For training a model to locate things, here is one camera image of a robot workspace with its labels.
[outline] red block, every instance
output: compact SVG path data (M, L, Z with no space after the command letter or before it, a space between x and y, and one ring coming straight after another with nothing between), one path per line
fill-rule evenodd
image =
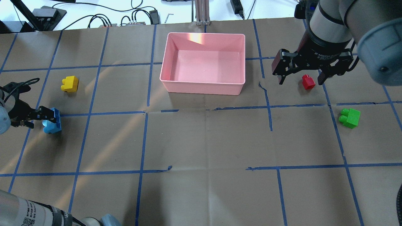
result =
M304 86L305 90L312 89L316 85L316 83L314 82L314 79L312 77L308 76L308 74L303 75L302 79L303 79L303 86Z

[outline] green block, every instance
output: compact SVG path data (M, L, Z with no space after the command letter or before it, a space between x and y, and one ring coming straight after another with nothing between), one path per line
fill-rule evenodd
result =
M359 124L360 111L355 110L353 108L342 109L340 112L341 116L339 117L339 121L346 127L351 129L355 128L357 124Z

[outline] yellow block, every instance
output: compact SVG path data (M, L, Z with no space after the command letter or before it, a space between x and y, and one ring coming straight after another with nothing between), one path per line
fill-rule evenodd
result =
M65 92L77 92L78 88L78 78L75 76L67 76L62 80L63 85L61 86L62 91Z

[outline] pink bin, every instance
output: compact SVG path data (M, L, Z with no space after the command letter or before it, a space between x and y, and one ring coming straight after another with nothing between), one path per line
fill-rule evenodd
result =
M168 92L239 95L246 82L245 35L169 33L160 81Z

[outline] qr code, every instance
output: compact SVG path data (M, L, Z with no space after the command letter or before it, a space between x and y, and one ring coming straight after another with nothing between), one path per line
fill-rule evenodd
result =
M24 222L21 226L32 226L35 224L35 220L24 218Z

